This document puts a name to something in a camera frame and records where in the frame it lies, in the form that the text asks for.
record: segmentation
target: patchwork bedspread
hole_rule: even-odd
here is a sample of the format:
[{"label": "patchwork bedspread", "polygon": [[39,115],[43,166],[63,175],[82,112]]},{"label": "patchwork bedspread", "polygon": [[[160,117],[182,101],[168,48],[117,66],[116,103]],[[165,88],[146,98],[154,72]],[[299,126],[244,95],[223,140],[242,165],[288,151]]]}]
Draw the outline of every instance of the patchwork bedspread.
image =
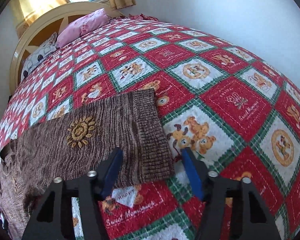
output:
[{"label": "patchwork bedspread", "polygon": [[[193,196],[180,161],[181,149],[191,147],[222,176],[250,177],[281,238],[292,239],[300,229],[300,90],[253,53],[198,30],[112,20],[57,50],[10,100],[0,122],[0,150],[37,122],[151,87],[176,175],[116,189],[99,203],[110,238],[194,239],[204,203]],[[72,203],[82,239],[79,203]],[[221,239],[228,236],[231,206],[228,199]]]}]

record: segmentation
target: quilt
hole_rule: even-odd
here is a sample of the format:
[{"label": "quilt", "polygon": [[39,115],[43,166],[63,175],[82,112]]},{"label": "quilt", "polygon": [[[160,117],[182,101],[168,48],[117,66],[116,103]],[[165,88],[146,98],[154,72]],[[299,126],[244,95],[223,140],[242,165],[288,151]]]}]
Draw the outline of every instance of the quilt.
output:
[{"label": "quilt", "polygon": [[[0,150],[38,122],[148,88],[155,90],[176,175],[116,189],[99,203],[109,237],[194,239],[204,203],[193,196],[180,160],[181,149],[191,147],[210,170],[251,178],[281,238],[292,239],[300,229],[300,90],[255,54],[199,30],[115,19],[58,49],[11,98]],[[227,199],[221,239],[229,235],[231,207]],[[73,198],[74,230],[83,239],[78,208]]]}]

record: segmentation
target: headboard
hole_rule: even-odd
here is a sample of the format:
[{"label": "headboard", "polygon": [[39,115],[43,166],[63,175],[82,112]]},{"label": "headboard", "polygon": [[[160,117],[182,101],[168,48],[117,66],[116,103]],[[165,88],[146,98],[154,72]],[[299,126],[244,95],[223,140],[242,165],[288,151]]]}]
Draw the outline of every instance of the headboard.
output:
[{"label": "headboard", "polygon": [[61,32],[70,22],[101,8],[104,8],[110,17],[124,16],[121,12],[113,10],[109,5],[104,3],[74,2],[48,11],[30,25],[21,36],[12,57],[10,65],[10,93],[13,95],[20,83],[23,60],[33,53],[54,32]]}]

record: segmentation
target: teddy bear print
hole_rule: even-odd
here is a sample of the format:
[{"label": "teddy bear print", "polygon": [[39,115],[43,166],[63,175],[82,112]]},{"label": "teddy bear print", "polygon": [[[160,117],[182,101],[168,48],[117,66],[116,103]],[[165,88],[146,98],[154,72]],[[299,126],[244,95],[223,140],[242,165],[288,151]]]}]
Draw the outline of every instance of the teddy bear print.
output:
[{"label": "teddy bear print", "polygon": [[174,138],[172,146],[176,150],[176,152],[178,153],[178,156],[176,158],[176,160],[178,161],[181,157],[181,154],[176,149],[177,144],[178,144],[178,147],[180,149],[183,149],[183,148],[186,148],[189,145],[193,144],[194,141],[191,140],[191,138],[186,135],[188,133],[188,128],[187,127],[184,129],[184,131],[182,131],[182,129],[181,129],[181,124],[175,124],[174,127],[177,128],[177,129],[174,132],[167,134],[167,140],[169,141],[171,139],[171,137]]},{"label": "teddy bear print", "polygon": [[191,149],[195,150],[198,143],[199,153],[204,155],[209,149],[212,148],[213,143],[216,141],[214,136],[207,136],[209,131],[209,124],[204,122],[199,124],[194,116],[188,116],[187,120],[184,121],[183,125],[188,125],[190,131],[193,134]]}]

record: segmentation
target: black metal bracket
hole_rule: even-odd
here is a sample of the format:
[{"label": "black metal bracket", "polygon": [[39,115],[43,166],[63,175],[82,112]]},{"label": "black metal bracket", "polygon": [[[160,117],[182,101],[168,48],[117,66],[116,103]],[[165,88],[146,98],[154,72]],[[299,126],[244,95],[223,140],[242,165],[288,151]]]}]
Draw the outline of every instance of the black metal bracket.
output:
[{"label": "black metal bracket", "polygon": [[75,239],[71,197],[79,197],[84,239],[109,239],[96,200],[103,201],[111,194],[122,161],[123,152],[115,147],[96,170],[67,181],[55,178],[33,211],[22,240]]},{"label": "black metal bracket", "polygon": [[280,240],[269,209],[250,178],[241,181],[226,179],[208,171],[203,161],[187,147],[182,150],[182,162],[195,195],[206,201],[196,240],[219,240],[226,198],[233,198],[230,239]]}]

